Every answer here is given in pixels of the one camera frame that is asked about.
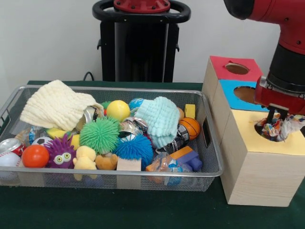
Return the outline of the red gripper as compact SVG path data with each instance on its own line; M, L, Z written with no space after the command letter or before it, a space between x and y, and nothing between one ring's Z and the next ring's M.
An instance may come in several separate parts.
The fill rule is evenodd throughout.
M256 84L254 102L256 104L269 107L270 105L280 107L280 109L287 109L290 114L304 115L305 114L305 100L295 96L290 96L281 92L270 90ZM271 124L275 114L274 108L269 108L269 113L266 118L266 123ZM285 120L287 111L280 112L280 119Z

